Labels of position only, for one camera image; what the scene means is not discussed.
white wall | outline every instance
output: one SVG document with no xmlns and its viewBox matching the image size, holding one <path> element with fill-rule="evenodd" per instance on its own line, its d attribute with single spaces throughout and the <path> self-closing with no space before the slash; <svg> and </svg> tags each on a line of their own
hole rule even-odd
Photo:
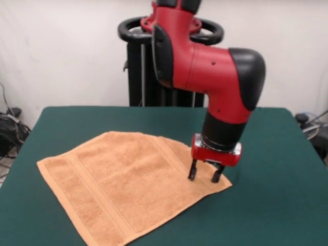
<svg viewBox="0 0 328 246">
<path fill-rule="evenodd" d="M 30 126 L 46 106 L 127 106 L 126 43 L 116 29 L 150 11 L 150 0 L 0 0 L 8 103 Z M 328 108 L 327 13 L 328 1 L 204 0 L 198 16 L 222 24 L 222 47 L 263 54 L 260 106 L 319 113 Z"/>
</svg>

orange towel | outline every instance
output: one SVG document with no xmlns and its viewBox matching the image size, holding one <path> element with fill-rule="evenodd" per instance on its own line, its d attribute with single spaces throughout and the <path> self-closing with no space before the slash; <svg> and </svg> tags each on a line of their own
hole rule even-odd
<svg viewBox="0 0 328 246">
<path fill-rule="evenodd" d="M 90 246 L 126 245 L 207 195 L 231 186 L 198 162 L 187 179 L 190 148 L 142 133 L 104 133 L 37 166 L 75 228 Z"/>
</svg>

black joint cover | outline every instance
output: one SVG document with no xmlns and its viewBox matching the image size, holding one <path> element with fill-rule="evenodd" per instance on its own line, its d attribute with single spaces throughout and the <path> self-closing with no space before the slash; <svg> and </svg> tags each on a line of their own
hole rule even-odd
<svg viewBox="0 0 328 246">
<path fill-rule="evenodd" d="M 196 14 L 200 6 L 201 0 L 182 0 L 182 9 Z"/>
<path fill-rule="evenodd" d="M 178 0 L 157 0 L 158 7 L 172 7 L 175 8 L 178 4 Z"/>
<path fill-rule="evenodd" d="M 253 111 L 264 86 L 264 59 L 255 50 L 230 48 L 229 51 L 238 73 L 241 100 L 249 111 Z"/>
<path fill-rule="evenodd" d="M 173 49 L 170 37 L 158 24 L 153 28 L 153 62 L 157 80 L 166 87 L 173 87 Z"/>
</svg>

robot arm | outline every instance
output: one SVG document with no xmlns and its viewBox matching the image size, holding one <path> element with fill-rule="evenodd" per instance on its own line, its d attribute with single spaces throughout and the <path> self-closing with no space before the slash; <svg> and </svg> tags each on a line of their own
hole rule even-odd
<svg viewBox="0 0 328 246">
<path fill-rule="evenodd" d="M 196 175 L 197 160 L 218 168 L 218 182 L 225 166 L 240 159 L 238 143 L 260 98 L 265 63 L 249 49 L 221 49 L 194 43 L 190 23 L 201 0 L 157 0 L 152 48 L 158 81 L 167 87 L 207 94 L 208 111 L 201 134 L 192 142 L 194 159 L 189 179 Z"/>
</svg>

green table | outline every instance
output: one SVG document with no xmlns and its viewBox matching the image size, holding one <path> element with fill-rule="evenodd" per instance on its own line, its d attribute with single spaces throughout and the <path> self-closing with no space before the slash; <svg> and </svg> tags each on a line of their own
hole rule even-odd
<svg viewBox="0 0 328 246">
<path fill-rule="evenodd" d="M 36 162 L 105 132 L 140 131 L 189 144 L 205 109 L 46 108 L 0 189 L 0 245 L 85 245 Z M 328 173 L 289 111 L 258 108 L 244 153 L 208 196 L 131 245 L 328 245 Z"/>
</svg>

